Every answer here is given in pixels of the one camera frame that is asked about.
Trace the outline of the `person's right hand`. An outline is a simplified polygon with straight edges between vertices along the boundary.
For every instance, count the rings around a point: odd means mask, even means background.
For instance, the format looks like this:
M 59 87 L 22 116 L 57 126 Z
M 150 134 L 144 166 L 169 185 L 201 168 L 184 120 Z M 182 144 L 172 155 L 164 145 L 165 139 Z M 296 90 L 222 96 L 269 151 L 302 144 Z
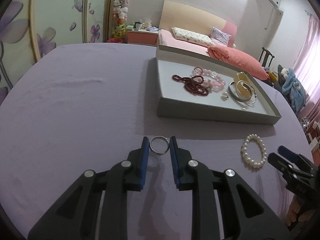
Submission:
M 304 203 L 301 198 L 294 195 L 292 202 L 289 206 L 289 210 L 285 217 L 285 224 L 287 226 L 291 226 L 292 223 L 299 221 L 299 222 L 306 222 L 309 221 L 311 216 L 313 215 L 313 210 L 308 210 L 299 215 L 301 208 L 303 207 Z

